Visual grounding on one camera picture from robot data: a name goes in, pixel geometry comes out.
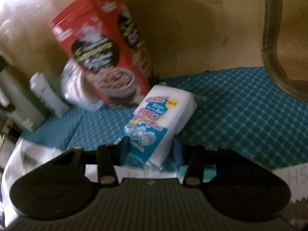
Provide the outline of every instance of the white paper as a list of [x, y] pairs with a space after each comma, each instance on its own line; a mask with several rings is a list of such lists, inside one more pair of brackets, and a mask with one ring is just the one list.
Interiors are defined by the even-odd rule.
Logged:
[[[119, 183], [122, 182], [124, 178], [176, 178], [177, 174], [175, 172], [158, 172], [149, 173], [146, 169], [133, 168], [128, 166], [114, 166], [115, 172], [118, 177]], [[85, 176], [93, 182], [97, 182], [97, 165], [86, 165]]]
[[275, 175], [283, 179], [290, 187], [291, 202], [308, 198], [308, 163], [291, 166], [273, 171]]
[[1, 183], [6, 226], [18, 217], [10, 200], [10, 188], [14, 182], [23, 175], [31, 172], [36, 167], [57, 157], [61, 153], [62, 151], [56, 148], [46, 148], [28, 142], [22, 138], [18, 140], [16, 148], [5, 167]]

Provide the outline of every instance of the bowl image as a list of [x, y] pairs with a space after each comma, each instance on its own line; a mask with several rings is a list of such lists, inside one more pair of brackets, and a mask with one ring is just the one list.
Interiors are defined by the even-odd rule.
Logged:
[[144, 129], [137, 128], [129, 133], [129, 137], [133, 140], [139, 140], [144, 133]]
[[91, 84], [88, 82], [88, 80], [81, 75], [80, 84], [77, 82], [76, 85], [81, 88], [83, 92], [83, 97], [88, 99], [92, 103], [99, 103], [101, 102], [101, 99], [98, 97], [95, 89], [91, 86]]
[[139, 145], [146, 146], [154, 143], [156, 136], [153, 134], [147, 134], [146, 132], [139, 139]]
[[137, 126], [134, 125], [134, 124], [127, 124], [127, 125], [124, 126], [124, 132], [128, 134], [128, 133], [132, 132], [133, 130], [135, 130], [136, 128], [137, 128]]
[[100, 91], [103, 92], [108, 97], [125, 98], [136, 92], [138, 83], [137, 83], [134, 73], [131, 70], [126, 69], [126, 68], [117, 68], [117, 69], [120, 70], [121, 72], [124, 72], [130, 75], [131, 77], [130, 83], [122, 88], [117, 88], [117, 89], [101, 88]]

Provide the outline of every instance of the teal patterned cloth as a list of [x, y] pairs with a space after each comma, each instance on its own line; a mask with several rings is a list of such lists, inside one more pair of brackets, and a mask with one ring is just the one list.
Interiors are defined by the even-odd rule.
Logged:
[[[308, 162], [308, 104], [276, 87], [263, 67], [203, 72], [165, 82], [207, 98], [182, 130], [185, 142], [211, 150], [227, 146], [270, 169]], [[117, 140], [133, 110], [103, 107], [90, 112], [72, 107], [62, 118], [50, 116], [22, 137], [62, 150], [94, 150]]]

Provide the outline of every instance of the plastic bag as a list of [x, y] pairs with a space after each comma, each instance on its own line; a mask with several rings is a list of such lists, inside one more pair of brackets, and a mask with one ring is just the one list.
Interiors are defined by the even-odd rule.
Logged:
[[80, 108], [95, 111], [103, 105], [74, 59], [67, 62], [62, 72], [61, 93], [68, 103]]

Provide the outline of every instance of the metal rivet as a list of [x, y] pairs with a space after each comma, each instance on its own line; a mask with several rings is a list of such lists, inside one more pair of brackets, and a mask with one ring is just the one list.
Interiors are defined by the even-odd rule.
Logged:
[[116, 180], [113, 176], [103, 176], [100, 181], [102, 184], [113, 184]]
[[151, 180], [151, 181], [149, 181], [147, 184], [150, 185], [150, 186], [152, 186], [153, 184], [155, 184], [155, 182], [154, 182], [153, 180]]
[[185, 182], [187, 185], [196, 186], [199, 185], [201, 181], [196, 177], [188, 177], [185, 179]]

